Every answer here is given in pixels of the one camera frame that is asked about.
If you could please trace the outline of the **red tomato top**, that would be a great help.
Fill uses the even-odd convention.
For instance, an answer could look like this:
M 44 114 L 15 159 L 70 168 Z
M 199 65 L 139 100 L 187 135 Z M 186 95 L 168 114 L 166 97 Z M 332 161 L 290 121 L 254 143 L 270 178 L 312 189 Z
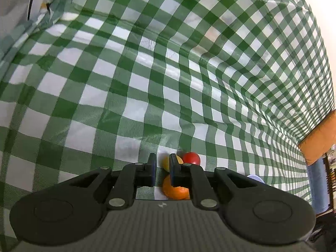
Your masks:
M 201 165 L 201 158 L 195 152 L 187 152 L 187 153 L 185 153 L 185 155 L 183 156 L 182 160 L 183 160 L 183 163 Z

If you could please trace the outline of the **bare orange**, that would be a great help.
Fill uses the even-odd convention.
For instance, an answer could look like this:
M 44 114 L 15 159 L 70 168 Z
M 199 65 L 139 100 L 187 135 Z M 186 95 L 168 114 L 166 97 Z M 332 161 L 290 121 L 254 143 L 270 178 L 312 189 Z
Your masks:
M 172 200 L 189 200 L 189 189 L 184 187 L 173 187 L 171 185 L 170 176 L 167 175 L 163 181 L 162 191 L 168 198 Z

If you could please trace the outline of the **yellow lemon top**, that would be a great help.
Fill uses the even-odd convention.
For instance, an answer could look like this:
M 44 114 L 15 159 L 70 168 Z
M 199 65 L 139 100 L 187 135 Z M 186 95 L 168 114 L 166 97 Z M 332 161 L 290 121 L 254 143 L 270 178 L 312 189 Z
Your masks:
M 177 161 L 179 164 L 183 164 L 183 160 L 180 156 L 176 156 L 177 157 Z M 166 156 L 163 158 L 163 160 L 161 161 L 161 167 L 166 171 L 166 172 L 170 172 L 169 169 L 169 165 L 170 165 L 170 161 L 169 161 L 169 156 Z

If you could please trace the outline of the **light blue plate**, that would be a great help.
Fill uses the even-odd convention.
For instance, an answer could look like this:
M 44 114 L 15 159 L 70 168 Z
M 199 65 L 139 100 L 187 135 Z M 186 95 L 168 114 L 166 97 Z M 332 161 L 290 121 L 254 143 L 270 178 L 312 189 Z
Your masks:
M 265 183 L 264 180 L 261 177 L 259 177 L 258 175 L 248 175 L 248 178 L 256 180 L 256 181 L 258 181 L 260 183 L 263 183 L 263 184 Z

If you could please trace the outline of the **green white checkered cloth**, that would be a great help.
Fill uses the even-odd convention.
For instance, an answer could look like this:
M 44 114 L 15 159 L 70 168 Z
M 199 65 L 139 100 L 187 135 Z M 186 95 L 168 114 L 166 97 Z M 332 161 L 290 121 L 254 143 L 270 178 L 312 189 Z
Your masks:
M 312 202 L 298 144 L 333 108 L 306 0 L 53 0 L 1 37 L 1 251 L 23 196 L 151 153 Z

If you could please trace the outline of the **blue sofa seat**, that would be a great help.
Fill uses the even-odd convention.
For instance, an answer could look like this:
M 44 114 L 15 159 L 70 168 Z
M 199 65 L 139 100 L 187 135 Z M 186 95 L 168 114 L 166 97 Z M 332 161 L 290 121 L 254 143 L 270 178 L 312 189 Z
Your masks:
M 311 188 L 312 206 L 315 214 L 328 210 L 330 199 L 327 187 L 327 174 L 322 158 L 316 160 L 307 167 L 307 173 Z

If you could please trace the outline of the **orange cushion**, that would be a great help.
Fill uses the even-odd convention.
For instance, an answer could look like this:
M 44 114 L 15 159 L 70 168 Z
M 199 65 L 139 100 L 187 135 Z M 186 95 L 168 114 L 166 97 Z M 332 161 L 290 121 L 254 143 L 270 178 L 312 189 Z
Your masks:
M 335 110 L 329 114 L 298 145 L 306 164 L 314 164 L 335 144 Z

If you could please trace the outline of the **wooden chair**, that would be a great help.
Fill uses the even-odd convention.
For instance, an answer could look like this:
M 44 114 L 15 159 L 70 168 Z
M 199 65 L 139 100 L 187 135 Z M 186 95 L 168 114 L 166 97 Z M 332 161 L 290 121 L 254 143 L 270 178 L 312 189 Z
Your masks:
M 325 165 L 325 170 L 326 170 L 326 181 L 327 181 L 327 193 L 329 195 L 329 208 L 327 210 L 328 213 L 335 213 L 335 209 L 334 209 L 334 189 L 333 189 L 333 178 L 332 178 L 332 169 L 330 168 L 330 163 L 328 161 L 327 158 L 327 154 L 324 154 L 323 157 L 323 163 Z

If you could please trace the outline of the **white patterned pillow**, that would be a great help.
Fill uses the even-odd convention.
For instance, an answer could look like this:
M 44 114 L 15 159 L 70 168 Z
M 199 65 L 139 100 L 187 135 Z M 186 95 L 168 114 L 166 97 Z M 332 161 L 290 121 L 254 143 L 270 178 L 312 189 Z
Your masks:
M 53 0 L 1 0 L 1 46 L 14 42 L 15 29 L 49 10 Z

